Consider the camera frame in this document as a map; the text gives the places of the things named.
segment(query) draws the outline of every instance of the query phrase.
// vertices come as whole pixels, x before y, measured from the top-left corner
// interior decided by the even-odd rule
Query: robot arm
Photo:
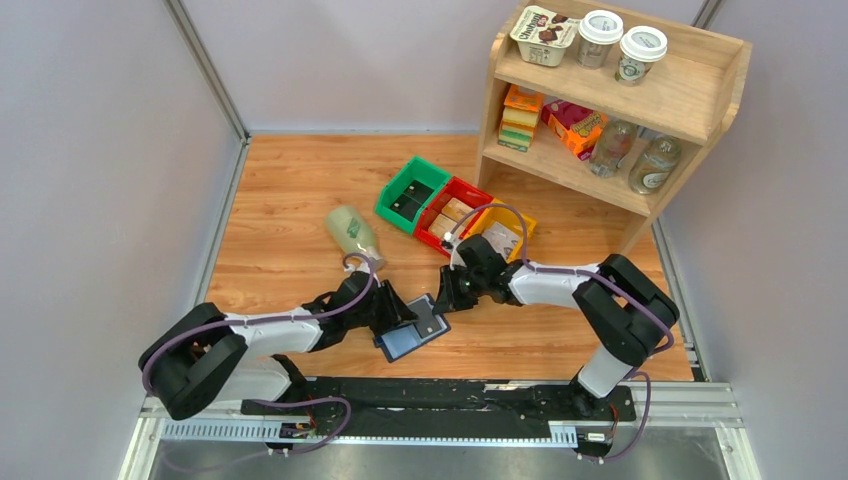
[[[388,280],[377,284],[369,282],[369,276],[355,271],[336,291],[288,312],[239,315],[222,313],[212,303],[197,305],[139,359],[142,372],[149,372],[150,393],[174,420],[189,418],[217,401],[280,399],[291,377],[300,373],[286,357],[275,354],[323,350],[358,327],[367,326],[380,336],[417,318]],[[355,302],[359,295],[362,300]],[[337,313],[315,318],[333,311]],[[213,324],[219,327],[189,333]]]
[[[622,255],[610,255],[600,264],[583,267],[525,264],[522,260],[507,264],[481,235],[465,239],[456,250],[465,265],[441,268],[436,314],[472,308],[482,295],[497,303],[550,304],[583,312],[601,340],[572,382],[575,400],[585,409],[593,409],[641,366],[680,317],[674,302]],[[632,303],[619,305],[610,283],[666,328],[661,329]]]

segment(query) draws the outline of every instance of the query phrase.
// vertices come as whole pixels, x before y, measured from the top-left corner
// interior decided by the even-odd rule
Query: green logo on bottle
[[[350,223],[347,226],[347,235],[350,238],[356,238],[359,235],[359,221],[357,219],[350,219]]]

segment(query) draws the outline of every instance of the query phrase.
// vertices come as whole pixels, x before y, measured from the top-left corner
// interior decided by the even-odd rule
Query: transparent bottle
[[[342,205],[333,210],[324,219],[324,226],[345,253],[367,255],[374,261],[377,270],[386,264],[386,259],[377,249],[377,237],[355,208]]]
[[[633,148],[637,129],[636,125],[624,120],[609,122],[589,158],[589,170],[604,178],[615,175],[621,160]]]
[[[656,192],[677,166],[682,149],[680,141],[672,136],[653,139],[630,170],[630,189],[642,195]]]

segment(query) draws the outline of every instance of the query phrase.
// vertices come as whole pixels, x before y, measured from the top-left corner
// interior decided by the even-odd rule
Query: plastic storage bin
[[[415,232],[412,236],[433,247],[446,257],[450,257],[450,252],[442,248],[442,239],[436,238],[436,236],[430,233],[428,229],[430,228],[430,225],[432,225],[433,220],[435,220],[439,215],[439,212],[442,211],[442,208],[452,198],[458,199],[460,202],[471,208],[477,208],[481,205],[492,203],[494,200],[494,197],[488,193],[478,190],[474,186],[460,180],[459,178],[453,177],[448,181],[447,185],[445,185],[439,194],[436,195],[433,201],[424,209],[424,213],[421,214],[421,217],[418,219],[418,223],[415,225]],[[460,233],[459,238],[466,237],[468,231],[474,226],[480,217],[482,217],[486,210],[477,212],[474,217],[472,217],[468,226],[465,227],[462,233]]]
[[[502,200],[498,200],[497,198],[492,199],[492,203],[506,203]],[[536,220],[532,217],[528,217],[527,215],[521,214],[524,217],[524,222],[527,224],[527,240],[529,241],[533,237],[533,231],[536,229]],[[518,218],[515,217],[515,214],[506,208],[487,208],[483,210],[483,215],[481,215],[469,228],[466,232],[467,235],[475,235],[478,233],[483,233],[487,228],[491,227],[495,222],[500,223],[510,231],[516,233],[519,237],[518,244],[515,246],[515,249],[510,254],[509,258],[507,258],[507,262],[511,262],[516,258],[521,256],[521,248],[524,244],[524,240],[521,239],[521,222],[518,221]]]
[[[448,172],[421,157],[412,157],[380,192],[374,210],[377,215],[412,234],[424,208],[450,179]]]

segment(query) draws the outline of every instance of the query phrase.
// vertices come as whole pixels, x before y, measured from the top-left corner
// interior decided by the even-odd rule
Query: green box
[[[377,215],[385,218],[389,223],[400,228],[404,232],[412,235],[415,230],[415,225],[418,224],[418,219],[421,213],[433,201],[436,195],[447,185],[451,179],[451,174],[424,160],[419,156],[412,157],[397,175],[392,178],[389,183],[380,192],[380,198],[377,200],[377,207],[374,209]],[[429,188],[433,189],[433,193],[427,198],[418,208],[413,221],[409,221],[391,209],[392,204],[400,198],[401,195],[409,188],[413,181],[418,181]]]

